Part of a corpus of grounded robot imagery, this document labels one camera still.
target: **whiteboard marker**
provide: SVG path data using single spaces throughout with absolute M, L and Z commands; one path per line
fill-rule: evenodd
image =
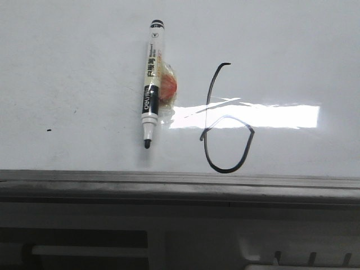
M 142 101 L 141 123 L 144 129 L 145 148 L 150 147 L 152 134 L 158 123 L 159 88 L 161 83 L 161 54 L 163 51 L 164 23 L 152 21 L 150 40 L 147 47 L 145 65 L 144 97 Z

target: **whiteboard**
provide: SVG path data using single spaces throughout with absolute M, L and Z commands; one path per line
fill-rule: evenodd
M 215 172 L 199 137 L 254 127 L 234 174 L 360 177 L 359 1 L 3 1 L 0 169 Z M 178 78 L 149 150 L 141 127 L 149 25 Z M 221 167 L 248 131 L 209 133 Z

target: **metal ledge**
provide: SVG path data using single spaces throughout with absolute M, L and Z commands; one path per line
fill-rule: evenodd
M 0 170 L 0 197 L 360 205 L 360 178 Z

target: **plastic wrapper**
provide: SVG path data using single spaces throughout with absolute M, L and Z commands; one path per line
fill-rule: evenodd
M 176 75 L 172 67 L 163 62 L 159 106 L 162 109 L 171 110 L 177 93 Z

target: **marker tip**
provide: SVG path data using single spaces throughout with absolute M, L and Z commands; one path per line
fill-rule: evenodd
M 144 142 L 145 142 L 145 148 L 149 149 L 151 140 L 150 139 L 145 139 Z

